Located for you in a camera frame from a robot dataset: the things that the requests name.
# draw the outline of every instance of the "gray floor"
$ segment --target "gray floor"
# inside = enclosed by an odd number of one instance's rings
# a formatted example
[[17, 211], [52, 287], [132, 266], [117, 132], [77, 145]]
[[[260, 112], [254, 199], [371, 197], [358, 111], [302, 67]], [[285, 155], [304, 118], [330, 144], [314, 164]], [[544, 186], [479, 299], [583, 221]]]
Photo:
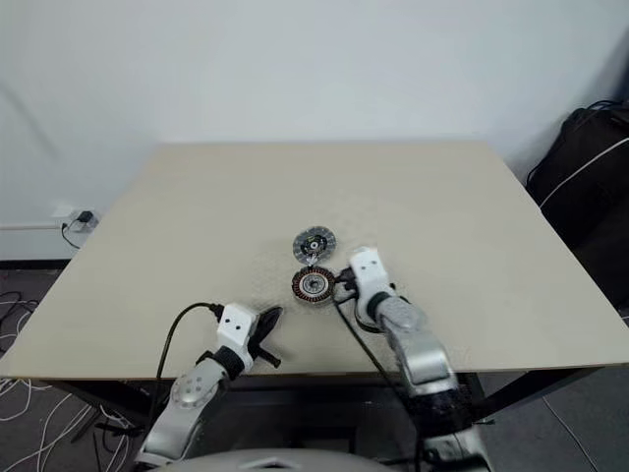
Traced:
[[[21, 290], [25, 298], [40, 299], [57, 277], [55, 271], [0, 271], [0, 292]], [[0, 305], [0, 317], [7, 305]], [[2, 333], [12, 332], [16, 318], [2, 326]], [[487, 392], [491, 392], [517, 377], [513, 374], [484, 374], [481, 380]], [[43, 422], [54, 405], [65, 395], [51, 388], [32, 393], [29, 411], [17, 420], [0, 423], [0, 471], [16, 460], [36, 451], [41, 441]], [[19, 385], [0, 396], [0, 417], [20, 411], [26, 402], [27, 388]], [[577, 383], [550, 394], [547, 401], [581, 440], [601, 472], [629, 470], [629, 370], [610, 368], [598, 371]], [[83, 406], [79, 400], [68, 400], [51, 421], [49, 438], [56, 437], [76, 412]], [[396, 426], [392, 437], [407, 431], [402, 420], [389, 418]], [[383, 429], [381, 415], [366, 415], [364, 423], [368, 429]], [[496, 424], [482, 426], [489, 456], [497, 471], [508, 472], [556, 472], [569, 470], [586, 472], [592, 470], [574, 440], [552, 415], [541, 400], [536, 400], [517, 409], [500, 412], [495, 416]], [[57, 444], [48, 459], [46, 470], [51, 471], [95, 471], [95, 452], [92, 433], [89, 430], [79, 442], [70, 443], [65, 438]], [[399, 439], [400, 445], [389, 447], [389, 455], [408, 453], [408, 444]], [[240, 441], [242, 446], [247, 442]], [[109, 440], [115, 445], [116, 440]], [[101, 462], [105, 465], [111, 454], [98, 447]], [[32, 470], [35, 460], [27, 461], [13, 470]]]

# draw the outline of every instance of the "metal disc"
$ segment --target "metal disc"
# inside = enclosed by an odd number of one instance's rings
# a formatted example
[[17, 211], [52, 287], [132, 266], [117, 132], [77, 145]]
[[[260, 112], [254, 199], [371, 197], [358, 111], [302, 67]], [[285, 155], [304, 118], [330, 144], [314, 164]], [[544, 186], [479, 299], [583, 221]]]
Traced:
[[293, 241], [293, 255], [302, 264], [313, 266], [329, 258], [336, 248], [336, 237], [324, 226], [313, 226]]
[[304, 302], [328, 302], [334, 292], [334, 274], [323, 267], [304, 267], [293, 275], [293, 294]]

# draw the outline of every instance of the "black bag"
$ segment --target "black bag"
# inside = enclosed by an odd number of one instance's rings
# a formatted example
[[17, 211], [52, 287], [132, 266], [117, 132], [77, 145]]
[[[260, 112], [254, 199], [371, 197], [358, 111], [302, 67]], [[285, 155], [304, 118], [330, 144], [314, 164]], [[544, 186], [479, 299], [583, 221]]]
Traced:
[[629, 302], [629, 108], [574, 111], [527, 190], [609, 301]]

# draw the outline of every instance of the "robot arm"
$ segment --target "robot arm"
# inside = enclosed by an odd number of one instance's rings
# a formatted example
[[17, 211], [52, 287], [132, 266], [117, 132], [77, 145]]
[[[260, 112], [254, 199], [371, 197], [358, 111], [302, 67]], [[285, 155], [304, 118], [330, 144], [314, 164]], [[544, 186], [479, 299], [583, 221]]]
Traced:
[[275, 307], [258, 314], [235, 303], [224, 307], [217, 315], [215, 352], [206, 351], [173, 383], [168, 404], [146, 436], [136, 462], [163, 466], [184, 458], [202, 411], [220, 396], [229, 381], [248, 372], [256, 357], [279, 366], [279, 359], [262, 349], [260, 343], [281, 312]]
[[384, 332], [395, 352], [425, 459], [437, 471], [488, 471], [479, 432], [426, 314], [396, 294], [375, 249], [355, 254], [342, 278], [358, 292], [359, 325]]

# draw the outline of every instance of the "table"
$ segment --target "table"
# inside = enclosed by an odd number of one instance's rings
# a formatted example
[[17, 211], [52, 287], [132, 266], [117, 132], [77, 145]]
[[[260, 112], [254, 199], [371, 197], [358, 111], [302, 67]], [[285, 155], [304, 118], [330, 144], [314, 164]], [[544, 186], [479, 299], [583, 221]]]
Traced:
[[[332, 307], [292, 297], [292, 241], [313, 225], [338, 240], [329, 268], [378, 247], [457, 372], [573, 369], [530, 373], [493, 407], [576, 368], [629, 361], [625, 324], [484, 144], [170, 145], [64, 270], [0, 376], [154, 378], [173, 318], [196, 301], [285, 308], [264, 344], [282, 366], [257, 363], [254, 375], [372, 373]], [[206, 311], [184, 319], [165, 377], [192, 366], [214, 335]], [[363, 336], [394, 370], [382, 336]]]

